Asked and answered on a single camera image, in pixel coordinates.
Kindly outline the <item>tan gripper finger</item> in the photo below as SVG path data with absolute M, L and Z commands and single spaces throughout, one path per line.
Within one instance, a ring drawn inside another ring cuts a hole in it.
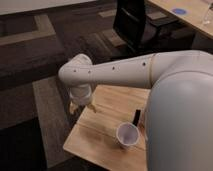
M 75 103 L 73 102 L 70 102 L 70 105 L 69 105 L 69 113 L 71 115 L 73 115 L 75 113 L 75 110 L 78 108 L 78 105 L 76 105 Z
M 95 106 L 93 104 L 89 104 L 88 108 L 91 109 L 94 113 L 97 112 L 97 110 L 96 110 L 96 108 L 95 108 Z

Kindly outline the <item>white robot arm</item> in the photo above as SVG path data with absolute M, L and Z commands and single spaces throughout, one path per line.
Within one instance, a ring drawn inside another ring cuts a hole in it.
M 102 64 L 78 54 L 58 76 L 76 105 L 91 102 L 93 84 L 148 89 L 148 171 L 213 171 L 213 54 L 159 52 Z

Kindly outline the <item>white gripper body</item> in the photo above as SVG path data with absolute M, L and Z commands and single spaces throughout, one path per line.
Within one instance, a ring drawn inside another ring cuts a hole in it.
M 92 101 L 92 89 L 89 84 L 83 84 L 70 88 L 71 101 L 80 106 L 88 105 Z

